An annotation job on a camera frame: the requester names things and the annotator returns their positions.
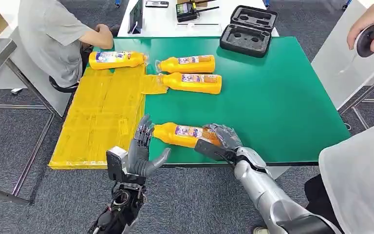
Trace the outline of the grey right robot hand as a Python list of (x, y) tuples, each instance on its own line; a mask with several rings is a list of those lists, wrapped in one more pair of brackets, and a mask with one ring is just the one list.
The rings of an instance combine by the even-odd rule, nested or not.
[(226, 149), (237, 150), (243, 146), (241, 139), (238, 137), (234, 129), (228, 126), (211, 123), (206, 124), (203, 127), (211, 129), (216, 134), (219, 142)]

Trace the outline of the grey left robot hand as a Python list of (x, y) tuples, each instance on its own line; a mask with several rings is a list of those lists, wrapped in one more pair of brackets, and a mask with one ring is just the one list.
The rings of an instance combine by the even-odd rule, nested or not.
[(153, 135), (154, 125), (150, 120), (150, 115), (144, 115), (131, 140), (128, 157), (128, 172), (142, 177), (150, 176), (154, 171), (167, 162), (171, 148), (165, 148), (158, 158), (150, 161), (150, 140)]

